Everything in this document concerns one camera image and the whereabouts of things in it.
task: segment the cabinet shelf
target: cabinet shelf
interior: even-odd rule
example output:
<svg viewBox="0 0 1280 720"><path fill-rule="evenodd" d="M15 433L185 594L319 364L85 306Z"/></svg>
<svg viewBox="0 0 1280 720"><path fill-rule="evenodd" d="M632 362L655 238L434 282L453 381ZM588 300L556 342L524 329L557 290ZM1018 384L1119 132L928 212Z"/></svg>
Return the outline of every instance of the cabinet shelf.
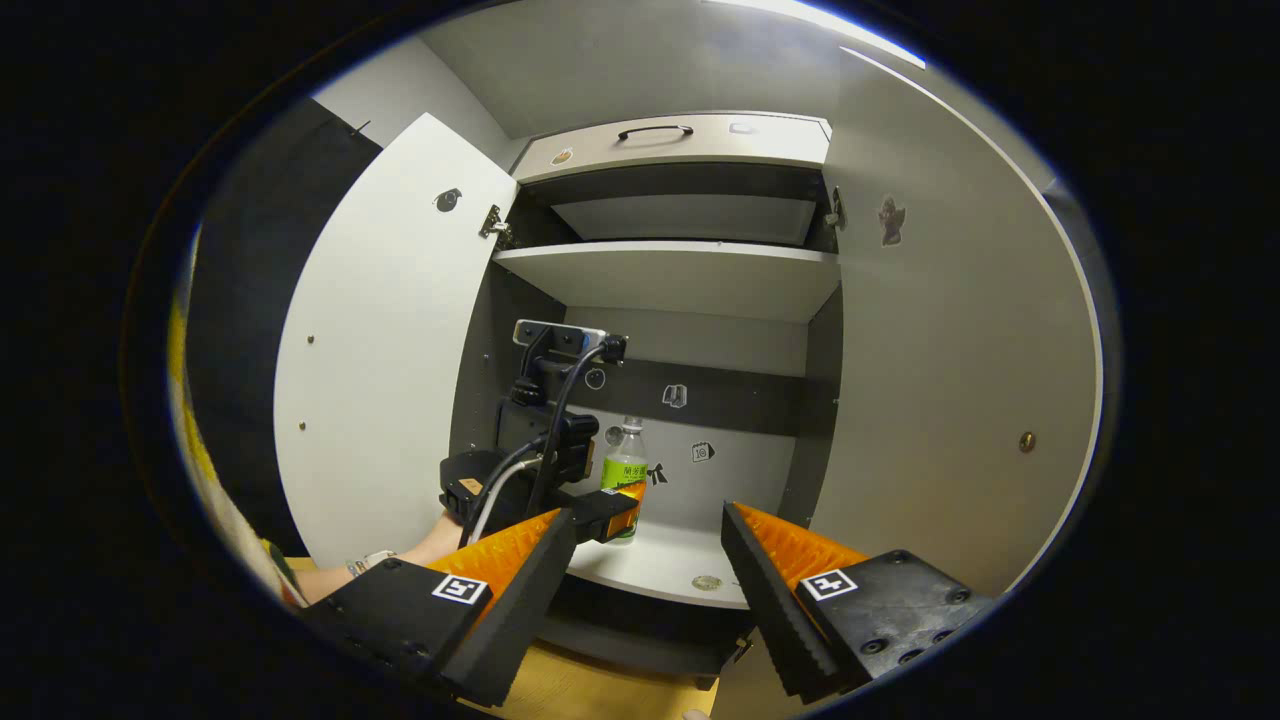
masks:
<svg viewBox="0 0 1280 720"><path fill-rule="evenodd" d="M728 556L721 548L719 527L694 530L640 520L631 544L588 542L577 546L568 574L637 594L746 610L746 598ZM698 589L694 578L719 580L716 589Z"/></svg>
<svg viewBox="0 0 1280 720"><path fill-rule="evenodd" d="M613 241L497 252L570 307L623 307L808 323L840 283L831 252L718 241Z"/></svg>

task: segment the sticker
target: sticker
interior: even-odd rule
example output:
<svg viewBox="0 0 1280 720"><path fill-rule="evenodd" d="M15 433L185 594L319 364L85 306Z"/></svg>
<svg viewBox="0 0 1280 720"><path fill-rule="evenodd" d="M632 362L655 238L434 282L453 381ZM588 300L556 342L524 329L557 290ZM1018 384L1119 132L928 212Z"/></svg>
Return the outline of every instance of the sticker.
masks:
<svg viewBox="0 0 1280 720"><path fill-rule="evenodd" d="M906 208L899 208L897 202L893 202L893 197L886 195L884 202L876 215L879 218L881 227L884 228L881 247L902 242L902 223L906 222Z"/></svg>
<svg viewBox="0 0 1280 720"><path fill-rule="evenodd" d="M484 580L472 580L471 578L461 578L458 575L447 575L440 587L431 591L435 597L443 597L444 600L452 600L453 602L461 602L462 605L475 605L476 600L480 598L480 593L489 587L489 583Z"/></svg>
<svg viewBox="0 0 1280 720"><path fill-rule="evenodd" d="M689 405L689 388L685 386L667 386L662 391L662 404L671 405L677 410Z"/></svg>
<svg viewBox="0 0 1280 720"><path fill-rule="evenodd" d="M462 197L462 191L458 188L445 190L444 192L435 196L435 209L440 213L448 213L449 210L458 206L458 199Z"/></svg>
<svg viewBox="0 0 1280 720"><path fill-rule="evenodd" d="M849 579L849 575L844 570L831 570L820 575L805 578L800 583L819 602L858 589L858 585Z"/></svg>
<svg viewBox="0 0 1280 720"><path fill-rule="evenodd" d="M654 465L653 470L649 470L645 474L649 475L649 479L653 480L653 484L658 483L667 484L667 475L662 474L662 462Z"/></svg>
<svg viewBox="0 0 1280 720"><path fill-rule="evenodd" d="M694 462L703 462L704 460L716 457L716 448L709 442L695 442L691 450L694 451Z"/></svg>
<svg viewBox="0 0 1280 720"><path fill-rule="evenodd" d="M618 462L612 457L604 459L604 471L600 473L600 487L614 488L631 483L643 483L648 462Z"/></svg>
<svg viewBox="0 0 1280 720"><path fill-rule="evenodd" d="M716 575L698 575L694 578L694 587L700 591L718 591L721 587L721 579Z"/></svg>

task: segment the white cable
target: white cable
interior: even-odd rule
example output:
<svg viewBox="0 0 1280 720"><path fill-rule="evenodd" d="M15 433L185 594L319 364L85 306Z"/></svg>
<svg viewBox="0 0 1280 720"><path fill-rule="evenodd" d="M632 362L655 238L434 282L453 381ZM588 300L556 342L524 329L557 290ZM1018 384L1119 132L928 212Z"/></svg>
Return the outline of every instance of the white cable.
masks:
<svg viewBox="0 0 1280 720"><path fill-rule="evenodd" d="M498 493L502 492L502 486L507 484L507 478L515 475L525 468L532 468L541 461L541 457L534 457L532 460L516 462L498 475L498 480L493 483L493 489L489 491L489 497L484 501L484 510L480 511L480 519L476 520L476 527L471 530L471 538L467 539L467 544L475 544L475 542L480 539L480 536L484 534L484 527L489 523L489 512L492 512L493 506L498 503Z"/></svg>

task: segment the human arm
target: human arm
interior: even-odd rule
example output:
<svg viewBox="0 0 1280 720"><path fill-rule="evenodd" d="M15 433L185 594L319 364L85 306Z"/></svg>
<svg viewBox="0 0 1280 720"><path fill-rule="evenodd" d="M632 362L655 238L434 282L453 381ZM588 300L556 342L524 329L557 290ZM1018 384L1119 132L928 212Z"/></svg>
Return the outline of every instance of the human arm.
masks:
<svg viewBox="0 0 1280 720"><path fill-rule="evenodd" d="M425 566L457 550L461 537L462 525L445 511L440 514L440 519L422 538L422 542L413 546L412 550L397 555L397 557ZM298 589L307 598L307 602L317 602L353 579L346 565L317 570L294 570L294 577Z"/></svg>

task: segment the yellow object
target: yellow object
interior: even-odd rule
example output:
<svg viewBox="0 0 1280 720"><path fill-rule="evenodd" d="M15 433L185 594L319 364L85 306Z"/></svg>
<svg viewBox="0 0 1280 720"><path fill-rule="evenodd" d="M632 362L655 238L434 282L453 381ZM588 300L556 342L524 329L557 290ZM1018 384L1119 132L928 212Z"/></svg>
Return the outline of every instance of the yellow object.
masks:
<svg viewBox="0 0 1280 720"><path fill-rule="evenodd" d="M625 495L635 500L637 503L640 503L644 502L644 488L645 488L645 482L640 480L637 483L617 486L617 488L614 489L617 489L621 495ZM604 537L612 538L613 536L621 533L623 529L635 525L636 518L639 516L640 516L640 505L636 505L635 507L627 510L626 512L620 512L613 518L609 518L609 527L604 530Z"/></svg>
<svg viewBox="0 0 1280 720"><path fill-rule="evenodd" d="M760 547L769 555L769 560L792 593L804 578L867 560L867 556L856 550L774 518L763 510L741 502L735 502L733 507L742 514L746 527L751 528L755 539L760 541Z"/></svg>
<svg viewBox="0 0 1280 720"><path fill-rule="evenodd" d="M457 552L445 555L435 562L428 564L428 568L489 583L493 598L476 618L475 624L479 625L484 620L484 616L493 610L494 603L498 602L502 593L507 591L507 585L516 578L516 573L520 571L529 553L534 551L534 546L543 538L547 528L552 525L552 520L558 514L559 509L557 507L550 512L530 518L524 523L497 532L475 544L468 544Z"/></svg>

